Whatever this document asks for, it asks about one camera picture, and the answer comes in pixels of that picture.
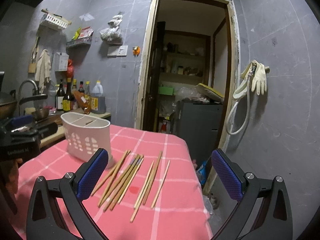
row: light switch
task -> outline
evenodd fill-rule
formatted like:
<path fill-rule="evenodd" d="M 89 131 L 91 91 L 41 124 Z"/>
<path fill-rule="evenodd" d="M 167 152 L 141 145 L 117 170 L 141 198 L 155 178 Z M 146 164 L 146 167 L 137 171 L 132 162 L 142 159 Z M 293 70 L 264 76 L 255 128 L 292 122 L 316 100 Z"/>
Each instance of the light switch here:
<path fill-rule="evenodd" d="M 127 56 L 128 45 L 120 46 L 117 52 L 117 56 Z"/>

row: gray wall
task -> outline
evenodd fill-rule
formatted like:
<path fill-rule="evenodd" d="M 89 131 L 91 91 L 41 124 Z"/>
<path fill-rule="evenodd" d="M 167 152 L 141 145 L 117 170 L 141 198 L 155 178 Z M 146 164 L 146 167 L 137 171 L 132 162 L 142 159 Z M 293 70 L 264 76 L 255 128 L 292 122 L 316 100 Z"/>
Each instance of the gray wall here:
<path fill-rule="evenodd" d="M 136 111 L 136 97 L 141 54 L 135 59 L 132 47 L 143 46 L 144 33 L 151 0 L 92 0 L 88 13 L 95 17 L 86 22 L 95 29 L 94 42 L 83 60 L 77 63 L 75 76 L 86 77 L 92 82 L 101 79 L 106 91 L 107 109 L 112 113 L 111 122 L 132 127 Z M 235 0 L 236 9 L 242 14 L 240 0 Z M 107 57 L 108 46 L 102 42 L 99 30 L 107 27 L 107 22 L 123 12 L 120 27 L 124 35 L 124 45 L 128 45 L 128 55 L 122 58 Z"/>
<path fill-rule="evenodd" d="M 70 40 L 79 26 L 94 28 L 93 42 L 90 47 L 74 48 L 68 51 L 74 60 L 75 78 L 91 81 L 91 89 L 96 80 L 101 80 L 106 94 L 107 111 L 112 113 L 113 124 L 133 127 L 136 112 L 136 97 L 141 54 L 135 58 L 132 47 L 143 46 L 151 0 L 44 0 L 36 9 L 14 3 L 0 23 L 2 43 L 0 56 L 4 59 L 2 69 L 6 71 L 3 84 L 4 91 L 18 89 L 27 78 L 30 51 L 35 42 L 38 23 L 42 16 L 41 8 L 49 8 L 73 21 L 62 33 L 45 28 L 41 31 L 40 51 L 47 48 L 51 53 L 65 51 L 65 42 Z M 240 0 L 234 0 L 239 15 L 243 15 Z M 123 13 L 120 27 L 124 36 L 124 45 L 128 45 L 127 57 L 107 57 L 108 45 L 100 39 L 99 31 L 108 27 L 107 22 L 117 13 Z M 79 16 L 90 13 L 95 19 L 81 23 Z M 239 25 L 245 26 L 244 18 Z M 52 72 L 56 82 L 59 74 Z M 26 85 L 26 95 L 31 86 Z"/>
<path fill-rule="evenodd" d="M 28 74 L 28 65 L 31 50 L 35 44 L 36 34 L 40 36 L 39 53 L 47 49 L 51 55 L 55 52 L 66 52 L 65 44 L 71 40 L 76 29 L 82 22 L 79 18 L 89 6 L 91 0 L 43 0 L 36 8 L 14 2 L 4 18 L 0 22 L 0 69 L 5 71 L 2 90 L 9 92 L 18 89 L 23 80 L 34 79 L 34 74 Z M 63 15 L 72 21 L 72 25 L 62 32 L 57 32 L 47 27 L 39 27 L 40 19 L 43 15 L 42 8 L 58 15 Z M 52 83 L 62 77 L 60 73 L 55 73 L 52 69 Z M 22 96 L 30 96 L 32 85 L 26 84 L 22 90 Z M 48 104 L 54 106 L 54 95 L 49 96 Z M 33 106 L 31 102 L 22 106 L 22 109 Z"/>
<path fill-rule="evenodd" d="M 249 125 L 244 135 L 231 137 L 227 154 L 245 172 L 284 178 L 295 239 L 320 204 L 320 27 L 304 0 L 241 4 L 249 38 L 247 46 L 241 43 L 242 69 L 256 59 L 271 71 L 268 92 L 253 96 Z M 237 127 L 245 104 L 239 104 Z"/>

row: white hose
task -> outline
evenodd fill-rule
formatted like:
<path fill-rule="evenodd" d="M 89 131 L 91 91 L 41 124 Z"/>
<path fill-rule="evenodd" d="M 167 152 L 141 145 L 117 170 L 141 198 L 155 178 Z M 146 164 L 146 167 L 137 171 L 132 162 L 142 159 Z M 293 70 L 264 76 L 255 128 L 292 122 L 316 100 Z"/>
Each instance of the white hose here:
<path fill-rule="evenodd" d="M 248 76 L 248 85 L 247 85 L 247 113 L 246 113 L 246 115 L 245 115 L 244 122 L 243 122 L 243 124 L 242 124 L 242 126 L 240 127 L 239 130 L 234 131 L 234 132 L 231 132 L 231 128 L 230 128 L 230 130 L 228 130 L 227 125 L 229 124 L 229 121 L 230 121 L 230 118 L 231 118 L 231 116 L 232 116 L 232 113 L 233 113 L 233 112 L 235 111 L 235 109 L 237 108 L 237 105 L 238 105 L 238 103 L 239 103 L 239 101 L 240 101 L 241 99 L 239 99 L 239 100 L 236 101 L 235 105 L 233 106 L 233 108 L 231 109 L 231 111 L 230 111 L 230 113 L 229 113 L 229 115 L 228 115 L 228 118 L 227 118 L 226 123 L 225 123 L 225 127 L 226 127 L 227 133 L 230 134 L 230 135 L 236 135 L 236 134 L 238 134 L 238 133 L 247 125 L 247 123 L 248 123 L 248 121 L 249 121 L 249 114 L 250 114 L 250 87 L 251 87 L 250 85 L 251 85 L 251 76 Z"/>

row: chopstick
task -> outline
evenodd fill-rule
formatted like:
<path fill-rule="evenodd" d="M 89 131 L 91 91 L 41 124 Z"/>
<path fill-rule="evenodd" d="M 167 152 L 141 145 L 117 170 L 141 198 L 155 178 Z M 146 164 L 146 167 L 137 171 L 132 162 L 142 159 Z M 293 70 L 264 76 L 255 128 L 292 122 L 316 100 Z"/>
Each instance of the chopstick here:
<path fill-rule="evenodd" d="M 141 196 L 140 196 L 140 198 L 138 197 L 138 199 L 137 199 L 138 203 L 137 203 L 137 206 L 136 206 L 136 208 L 135 208 L 135 210 L 134 210 L 134 212 L 133 212 L 133 214 L 132 214 L 132 216 L 131 216 L 131 218 L 130 218 L 130 223 L 132 223 L 133 220 L 134 220 L 134 218 L 136 217 L 137 212 L 138 212 L 138 210 L 139 210 L 139 207 L 140 207 L 140 205 L 141 205 L 142 199 L 143 199 L 143 197 L 144 197 L 144 195 L 145 195 L 145 193 L 146 193 L 146 191 L 147 191 L 148 184 L 150 183 L 150 180 L 148 179 L 148 176 L 150 175 L 150 172 L 151 172 L 153 163 L 154 163 L 154 162 L 152 162 L 152 164 L 151 164 L 151 166 L 150 166 L 148 175 L 147 175 L 146 180 L 145 180 L 145 185 L 144 185 L 144 186 L 142 187 L 142 189 L 141 189 L 141 192 L 140 192 L 140 193 L 141 193 Z"/>
<path fill-rule="evenodd" d="M 108 185 L 106 186 L 106 188 L 105 188 L 105 190 L 104 190 L 104 192 L 103 192 L 103 194 L 102 194 L 101 199 L 100 199 L 99 202 L 98 202 L 98 207 L 101 207 L 101 205 L 102 205 L 102 200 L 103 200 L 104 196 L 107 194 L 108 190 L 110 189 L 111 184 L 113 183 L 114 179 L 116 178 L 116 176 L 117 176 L 117 174 L 118 174 L 118 171 L 120 170 L 120 168 L 121 168 L 121 166 L 122 166 L 122 164 L 123 164 L 123 162 L 124 162 L 124 159 L 127 157 L 127 155 L 128 155 L 130 152 L 131 152 L 131 150 L 126 150 L 126 151 L 123 153 L 123 155 L 122 155 L 122 157 L 121 157 L 121 159 L 120 159 L 120 161 L 119 161 L 119 164 L 118 164 L 117 167 L 115 168 L 115 171 L 113 172 L 113 174 L 112 174 L 112 176 L 111 176 L 111 179 L 110 179 Z"/>
<path fill-rule="evenodd" d="M 146 185 L 147 185 L 147 183 L 148 183 L 148 181 L 149 181 L 149 176 L 150 176 L 150 173 L 151 173 L 151 170 L 152 170 L 152 167 L 153 167 L 154 162 L 155 162 L 155 161 L 152 161 L 152 163 L 151 163 L 151 166 L 150 166 L 150 169 L 149 169 L 149 171 L 148 171 L 147 177 L 146 177 L 146 179 L 145 179 L 145 181 L 144 181 L 144 184 L 143 184 L 143 186 L 142 186 L 142 188 L 141 188 L 141 191 L 140 191 L 140 193 L 139 193 L 139 196 L 138 196 L 138 198 L 137 198 L 137 201 L 136 201 L 135 204 L 134 204 L 134 207 L 133 207 L 134 209 L 136 209 L 136 207 L 137 207 L 137 205 L 138 205 L 138 202 L 140 201 L 140 198 L 141 198 L 141 196 L 142 196 L 142 192 L 143 192 L 144 188 L 146 187 Z"/>
<path fill-rule="evenodd" d="M 157 170 L 158 170 L 158 166 L 159 166 L 159 162 L 161 160 L 161 157 L 162 157 L 162 151 L 160 151 L 160 153 L 159 153 L 159 156 L 158 156 L 158 159 L 157 159 L 157 162 L 156 162 L 156 166 L 153 167 L 153 170 L 152 170 L 152 173 L 151 173 L 151 176 L 150 176 L 150 183 L 148 183 L 148 188 L 147 188 L 146 194 L 143 197 L 143 201 L 142 201 L 143 205 L 145 205 L 146 202 L 147 202 L 147 199 L 148 199 L 152 184 L 153 184 L 153 182 L 155 180 L 155 177 L 156 177 L 156 173 L 157 173 Z"/>
<path fill-rule="evenodd" d="M 115 190 L 115 188 L 119 185 L 119 183 L 121 183 L 123 177 L 127 174 L 127 172 L 129 171 L 129 169 L 131 168 L 131 165 L 133 164 L 134 160 L 136 157 L 134 157 L 131 162 L 129 163 L 129 165 L 124 169 L 123 173 L 119 176 L 118 179 L 116 179 L 116 181 L 112 184 L 111 188 L 108 190 L 108 192 L 104 195 L 104 197 L 102 198 L 101 204 L 99 207 L 101 207 L 103 205 L 103 203 L 106 201 L 106 199 L 112 194 L 112 192 Z"/>
<path fill-rule="evenodd" d="M 114 209 L 114 207 L 116 206 L 118 200 L 120 199 L 122 193 L 124 192 L 124 189 L 127 187 L 127 185 L 129 185 L 129 181 L 131 179 L 133 179 L 133 174 L 135 173 L 135 171 L 137 170 L 137 167 L 140 165 L 141 160 L 143 159 L 143 155 L 140 157 L 140 159 L 136 162 L 135 166 L 133 167 L 131 173 L 129 174 L 129 176 L 127 177 L 127 179 L 125 180 L 124 184 L 122 185 L 122 187 L 120 188 L 119 192 L 117 193 L 116 197 L 113 199 L 111 205 L 110 205 L 110 210 L 112 211 Z"/>
<path fill-rule="evenodd" d="M 118 163 L 116 163 L 113 168 L 109 171 L 108 175 L 104 177 L 104 179 L 94 187 L 91 196 L 93 196 L 98 190 L 99 188 L 102 187 L 102 185 L 106 182 L 106 180 L 113 174 L 113 172 L 115 171 L 116 167 L 117 167 Z"/>
<path fill-rule="evenodd" d="M 140 155 L 138 154 L 138 155 L 135 157 L 135 159 L 134 159 L 134 161 L 133 161 L 130 169 L 128 170 L 128 172 L 126 173 L 126 175 L 122 178 L 119 187 L 114 190 L 114 194 L 113 194 L 112 198 L 108 201 L 108 203 L 107 203 L 107 204 L 105 205 L 105 207 L 103 208 L 103 211 L 104 211 L 104 212 L 108 209 L 108 207 L 110 206 L 110 204 L 112 203 L 112 201 L 113 201 L 113 200 L 115 199 L 115 197 L 117 196 L 118 192 L 120 191 L 120 189 L 121 189 L 122 186 L 124 185 L 125 181 L 126 181 L 127 178 L 129 177 L 131 171 L 133 170 L 133 168 L 135 167 L 135 165 L 136 165 L 136 163 L 138 162 L 139 159 L 140 159 Z"/>
<path fill-rule="evenodd" d="M 132 177 L 131 177 L 131 179 L 130 179 L 129 183 L 128 183 L 128 184 L 127 184 L 127 186 L 125 187 L 125 189 L 124 189 L 124 191 L 123 191 L 123 193 L 122 193 L 122 195 L 121 195 L 120 199 L 118 200 L 118 204 L 120 204 L 120 202 L 121 202 L 121 201 L 122 201 L 122 199 L 124 198 L 124 195 L 126 194 L 126 192 L 127 192 L 128 188 L 129 188 L 129 186 L 130 186 L 131 182 L 132 182 L 132 181 L 133 181 L 133 179 L 134 179 L 134 176 L 136 176 L 136 174 L 137 174 L 138 170 L 140 169 L 140 166 L 141 166 L 141 164 L 142 164 L 142 162 L 143 162 L 143 159 L 144 159 L 144 158 L 140 159 L 139 164 L 138 164 L 138 167 L 137 167 L 137 168 L 136 168 L 136 170 L 134 171 L 134 173 L 133 173 L 133 175 L 132 175 Z"/>
<path fill-rule="evenodd" d="M 165 173 L 164 173 L 162 182 L 161 182 L 161 184 L 160 184 L 160 186 L 159 186 L 159 188 L 158 188 L 158 191 L 157 191 L 157 193 L 156 193 L 155 199 L 153 200 L 153 203 L 152 203 L 152 205 L 151 205 L 151 208 L 154 208 L 154 206 L 155 206 L 155 204 L 156 204 L 156 202 L 157 202 L 157 200 L 158 200 L 160 190 L 161 190 L 162 185 L 163 185 L 163 182 L 164 182 L 164 180 L 165 180 L 165 176 L 167 176 L 167 172 L 168 172 L 168 169 L 169 169 L 169 164 L 170 164 L 170 160 L 168 161 L 168 165 L 167 165 L 167 168 L 165 169 Z"/>

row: metal bolt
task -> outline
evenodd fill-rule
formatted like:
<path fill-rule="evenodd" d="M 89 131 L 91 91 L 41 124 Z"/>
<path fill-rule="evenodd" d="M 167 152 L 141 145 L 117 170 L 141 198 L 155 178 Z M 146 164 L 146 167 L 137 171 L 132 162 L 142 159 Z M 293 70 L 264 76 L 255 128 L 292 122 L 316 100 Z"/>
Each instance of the metal bolt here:
<path fill-rule="evenodd" d="M 254 175 L 252 174 L 252 173 L 247 173 L 246 175 L 245 175 L 248 179 L 253 179 L 254 178 Z"/>
<path fill-rule="evenodd" d="M 66 179 L 71 179 L 71 178 L 73 177 L 73 173 L 72 173 L 72 172 L 67 172 L 67 173 L 64 175 L 64 177 L 65 177 Z"/>
<path fill-rule="evenodd" d="M 42 180 L 43 180 L 43 176 L 39 176 L 38 178 L 37 178 L 37 182 L 41 182 Z"/>
<path fill-rule="evenodd" d="M 276 176 L 276 180 L 277 180 L 278 182 L 282 182 L 282 181 L 283 181 L 282 177 L 280 177 L 280 176 Z"/>

